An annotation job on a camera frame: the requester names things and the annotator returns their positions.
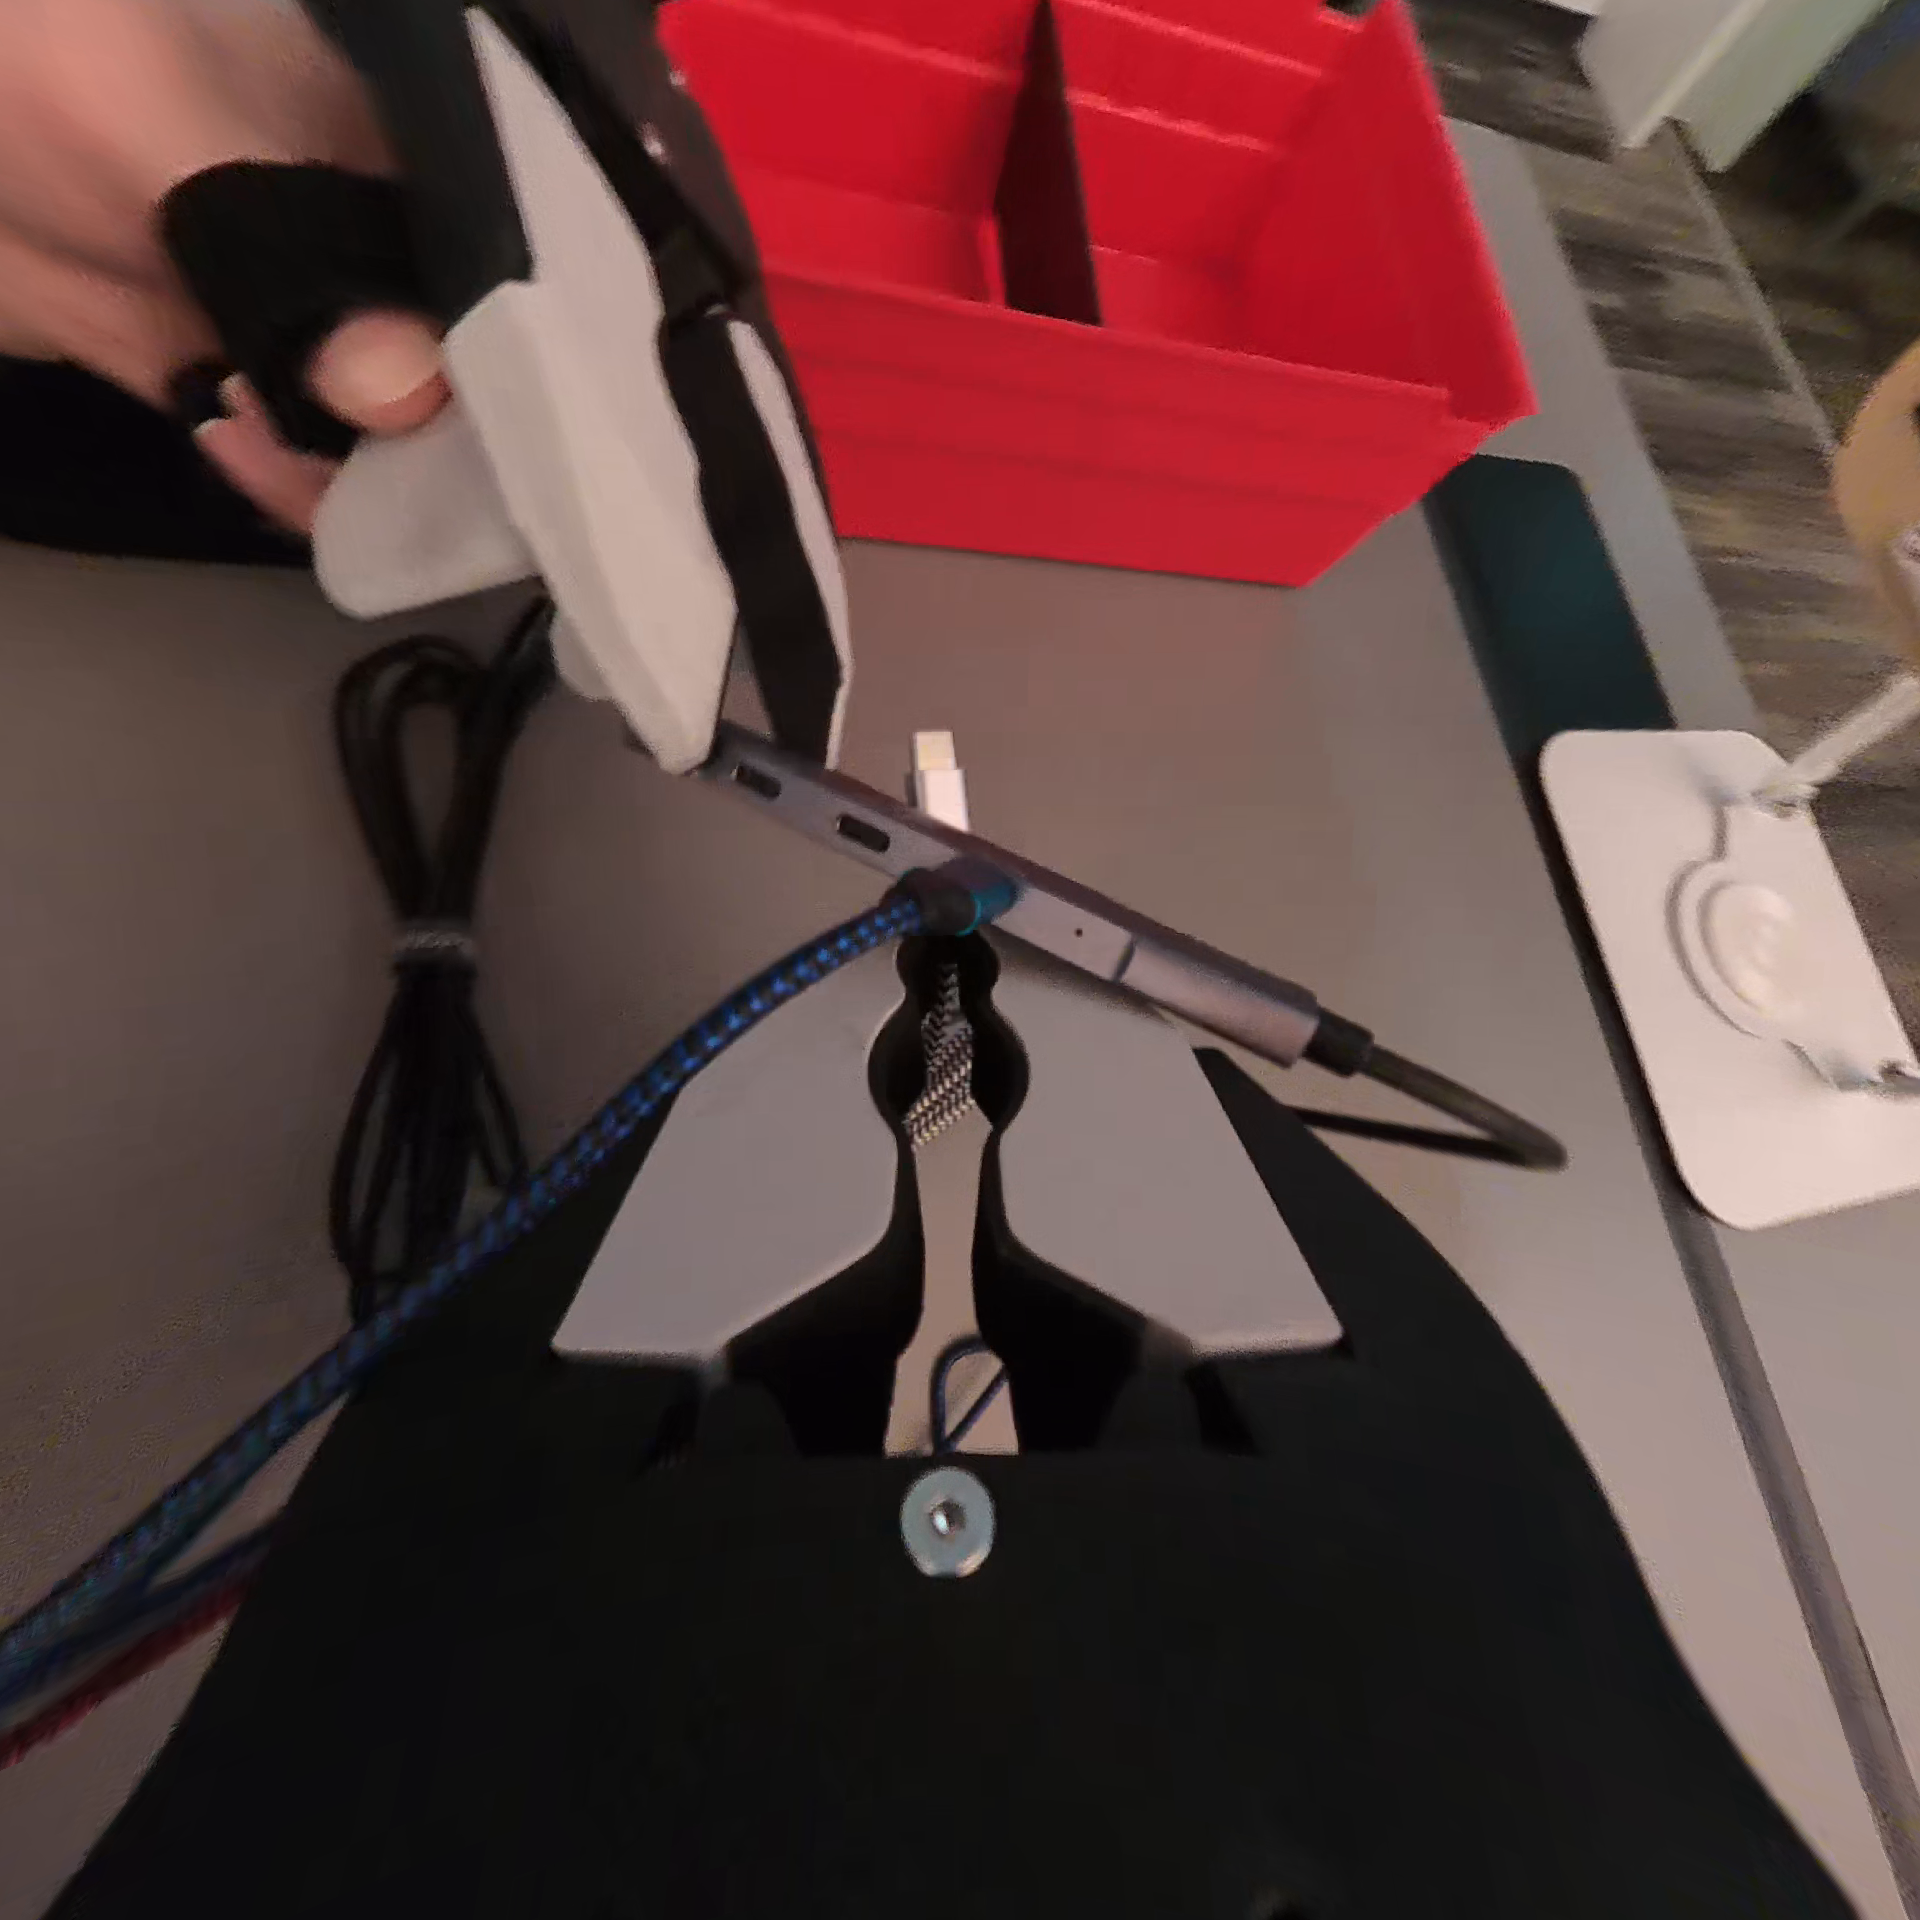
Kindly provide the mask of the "tan wooden object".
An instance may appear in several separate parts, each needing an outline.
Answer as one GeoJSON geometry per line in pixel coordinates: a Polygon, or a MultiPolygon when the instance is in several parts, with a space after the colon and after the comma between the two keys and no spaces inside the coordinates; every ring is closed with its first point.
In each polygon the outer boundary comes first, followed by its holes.
{"type": "Polygon", "coordinates": [[[1918,665],[1918,344],[1859,408],[1831,463],[1831,498],[1891,643],[1918,665]]]}

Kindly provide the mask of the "person's left hand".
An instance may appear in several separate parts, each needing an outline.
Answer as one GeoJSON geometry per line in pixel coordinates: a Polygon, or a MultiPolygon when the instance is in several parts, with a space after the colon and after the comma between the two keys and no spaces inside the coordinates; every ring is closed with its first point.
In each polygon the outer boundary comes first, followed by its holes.
{"type": "MultiPolygon", "coordinates": [[[[358,76],[300,6],[1,3],[4,355],[155,412],[189,364],[232,368],[192,439],[305,535],[332,465],[281,441],[158,240],[165,195],[232,161],[398,175],[358,76]]],[[[348,320],[308,388],[348,426],[405,434],[447,399],[438,334],[396,308],[348,320]]]]}

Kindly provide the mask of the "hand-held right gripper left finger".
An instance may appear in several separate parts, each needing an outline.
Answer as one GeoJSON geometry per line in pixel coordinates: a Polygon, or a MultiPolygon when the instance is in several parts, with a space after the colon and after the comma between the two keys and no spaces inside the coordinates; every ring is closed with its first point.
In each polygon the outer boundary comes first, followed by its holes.
{"type": "Polygon", "coordinates": [[[665,1112],[552,1352],[755,1385],[803,1452],[883,1452],[925,1303],[918,1089],[894,947],[769,1015],[665,1112]]]}

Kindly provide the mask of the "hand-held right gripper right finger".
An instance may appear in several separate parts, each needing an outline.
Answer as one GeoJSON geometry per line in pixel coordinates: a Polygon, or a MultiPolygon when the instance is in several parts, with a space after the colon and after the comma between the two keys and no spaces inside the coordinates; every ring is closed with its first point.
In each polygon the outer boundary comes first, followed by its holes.
{"type": "Polygon", "coordinates": [[[1331,1353],[1341,1326],[1197,1049],[1046,961],[971,979],[989,1120],[971,1251],[1024,1454],[1091,1447],[1139,1369],[1331,1353]]]}

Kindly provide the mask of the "grey usb hub with cable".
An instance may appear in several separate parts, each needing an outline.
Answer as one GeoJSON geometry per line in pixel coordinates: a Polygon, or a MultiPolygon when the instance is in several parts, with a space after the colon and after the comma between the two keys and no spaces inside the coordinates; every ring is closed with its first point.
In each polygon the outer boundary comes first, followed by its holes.
{"type": "Polygon", "coordinates": [[[1263,1063],[1304,1063],[1384,1089],[1456,1122],[1454,1132],[1441,1132],[1292,1110],[1313,1132],[1525,1170],[1567,1167],[1567,1150],[1543,1128],[1383,1047],[1369,1028],[1324,1008],[1308,988],[1168,928],[936,814],[825,771],[765,737],[723,723],[695,778],[750,798],[759,814],[782,828],[889,880],[952,859],[989,868],[1009,898],[992,924],[1017,944],[1134,995],[1263,1063]]]}

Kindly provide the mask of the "dark teal pad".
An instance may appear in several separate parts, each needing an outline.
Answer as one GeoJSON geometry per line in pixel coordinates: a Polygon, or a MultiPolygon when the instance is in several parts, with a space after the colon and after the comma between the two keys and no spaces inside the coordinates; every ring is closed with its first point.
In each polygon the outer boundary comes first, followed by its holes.
{"type": "Polygon", "coordinates": [[[1532,802],[1565,731],[1669,731],[1673,708],[1588,491],[1560,465],[1478,454],[1424,515],[1532,802]]]}

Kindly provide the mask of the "white flat board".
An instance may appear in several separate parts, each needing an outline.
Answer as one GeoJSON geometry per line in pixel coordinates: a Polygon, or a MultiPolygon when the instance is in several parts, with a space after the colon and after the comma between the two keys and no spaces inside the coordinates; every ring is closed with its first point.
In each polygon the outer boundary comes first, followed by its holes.
{"type": "Polygon", "coordinates": [[[1759,1232],[1918,1190],[1916,1047],[1813,802],[1916,674],[1784,759],[1741,731],[1565,731],[1540,782],[1670,1159],[1759,1232]]]}

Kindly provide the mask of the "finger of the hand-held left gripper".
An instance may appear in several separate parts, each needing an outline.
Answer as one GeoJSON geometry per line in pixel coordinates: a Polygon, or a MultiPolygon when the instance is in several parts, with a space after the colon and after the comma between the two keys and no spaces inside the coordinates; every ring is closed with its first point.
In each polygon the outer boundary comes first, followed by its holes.
{"type": "Polygon", "coordinates": [[[440,339],[433,420],[360,439],[337,470],[316,575],[352,617],[540,580],[567,665],[685,775],[712,745],[736,603],[665,383],[656,266],[552,89],[555,41],[488,12],[469,34],[532,270],[440,339]]]}
{"type": "Polygon", "coordinates": [[[750,322],[711,307],[676,326],[676,408],[769,737],[807,762],[838,762],[847,580],[784,372],[750,322]]]}

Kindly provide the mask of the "dark cloth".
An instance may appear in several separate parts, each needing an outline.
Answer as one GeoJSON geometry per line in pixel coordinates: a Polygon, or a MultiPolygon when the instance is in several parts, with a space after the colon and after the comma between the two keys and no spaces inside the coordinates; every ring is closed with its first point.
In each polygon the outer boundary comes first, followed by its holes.
{"type": "Polygon", "coordinates": [[[238,494],[199,454],[219,414],[214,364],[150,408],[103,378],[1,359],[1,538],[99,561],[308,570],[308,542],[238,494]]]}

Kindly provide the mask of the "red plastic organizer box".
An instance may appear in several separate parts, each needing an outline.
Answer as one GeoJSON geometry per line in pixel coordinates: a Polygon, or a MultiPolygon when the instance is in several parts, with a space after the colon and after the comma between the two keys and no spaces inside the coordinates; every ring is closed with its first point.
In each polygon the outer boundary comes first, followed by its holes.
{"type": "Polygon", "coordinates": [[[1533,414],[1405,6],[685,3],[844,538],[1300,588],[1533,414]]]}

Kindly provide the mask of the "white cabinet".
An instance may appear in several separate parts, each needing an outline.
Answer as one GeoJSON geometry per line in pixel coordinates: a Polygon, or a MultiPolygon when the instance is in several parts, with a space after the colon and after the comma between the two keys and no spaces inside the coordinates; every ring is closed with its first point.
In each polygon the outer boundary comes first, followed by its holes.
{"type": "Polygon", "coordinates": [[[1575,59],[1621,152],[1679,129],[1719,175],[1885,12],[1885,3],[1601,3],[1575,59]]]}

